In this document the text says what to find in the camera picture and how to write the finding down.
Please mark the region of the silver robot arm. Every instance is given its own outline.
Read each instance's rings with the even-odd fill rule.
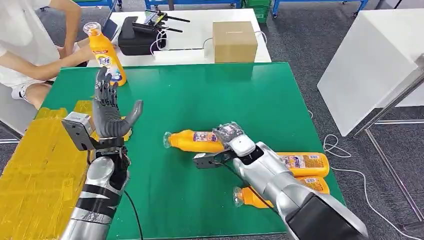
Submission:
[[[294,240],[365,240],[367,228],[348,208],[329,194],[297,181],[280,157],[263,142],[254,143],[235,123],[213,132],[228,149],[198,154],[198,168],[219,167],[232,160],[235,171],[264,199],[276,206]]]
[[[71,112],[62,124],[80,151],[87,151],[89,165],[85,184],[73,209],[61,240],[105,240],[121,197],[128,183],[131,164],[123,136],[142,113],[137,100],[125,119],[117,104],[117,84],[110,85],[111,75],[101,68],[96,77],[92,102],[93,117]],[[90,135],[96,131],[99,141]],[[90,151],[95,159],[90,162]]]

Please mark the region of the black case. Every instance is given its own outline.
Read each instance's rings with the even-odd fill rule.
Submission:
[[[156,37],[158,31],[153,33],[146,33],[133,30],[133,22],[137,20],[137,16],[129,16],[123,21],[123,25],[118,36],[118,46],[121,52],[126,56],[136,55],[151,55],[150,46]],[[158,41],[160,48],[164,48],[167,44],[165,39]],[[152,51],[159,51],[156,43],[151,48]]]

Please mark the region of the yellow bottle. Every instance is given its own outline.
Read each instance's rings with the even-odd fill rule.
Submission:
[[[322,194],[330,194],[330,188],[323,177],[320,176],[299,176],[296,177],[303,185]]]
[[[89,22],[84,25],[84,32],[90,38],[90,48],[100,67],[107,67],[107,73],[112,75],[110,84],[118,83],[122,86],[127,82],[124,68],[118,59],[111,41],[102,33],[102,27],[98,22]]]
[[[302,177],[296,177],[297,180],[299,180],[303,185],[317,191],[323,194],[330,194],[329,186],[327,185],[324,178],[320,176],[302,176]],[[234,204],[236,207],[240,207],[243,204],[244,205],[252,205],[255,208],[258,209],[266,209],[268,206],[258,197],[256,196],[253,191],[248,188],[240,188],[235,187],[233,190],[233,199]],[[269,204],[271,207],[274,207],[274,205],[266,200],[267,204]]]
[[[327,157],[319,152],[277,152],[286,167],[295,177],[318,176],[329,174],[330,164]]]
[[[210,131],[184,130],[179,133],[165,132],[165,148],[175,147],[186,152],[217,153],[224,150],[217,136]]]

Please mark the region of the white desk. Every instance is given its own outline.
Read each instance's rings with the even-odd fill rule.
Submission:
[[[214,10],[183,10],[183,11],[167,11],[167,13],[176,18],[190,20],[191,22],[182,22],[169,19],[165,23],[170,28],[182,30],[182,33],[168,31],[168,43],[166,49],[180,50],[169,51],[167,59],[156,59],[152,55],[125,56],[117,49],[117,55],[123,66],[152,66],[152,65],[181,65],[181,64],[213,64],[214,49],[212,40],[206,42],[204,54],[203,50],[197,50],[193,53],[191,50],[184,49],[201,49],[203,42],[212,37],[212,22],[228,22],[228,21],[250,21],[253,30],[260,31],[258,21],[256,20],[253,9],[214,9]],[[133,12],[114,12],[110,19],[118,26],[121,26],[126,17],[137,16],[137,21],[143,21],[146,18],[144,11]],[[270,63],[271,58],[268,53],[265,41],[260,33],[257,36],[257,52],[255,63]],[[95,60],[88,63],[88,67],[98,67]]]
[[[417,78],[424,8],[361,11],[317,87],[342,136]],[[424,106],[424,85],[397,107]]]

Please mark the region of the humanoid robot hand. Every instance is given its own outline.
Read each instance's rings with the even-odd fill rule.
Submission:
[[[120,138],[128,133],[143,111],[143,101],[137,100],[132,111],[124,118],[118,108],[118,83],[110,85],[112,75],[106,74],[107,68],[100,68],[97,73],[92,101],[92,116],[96,132],[101,139]]]

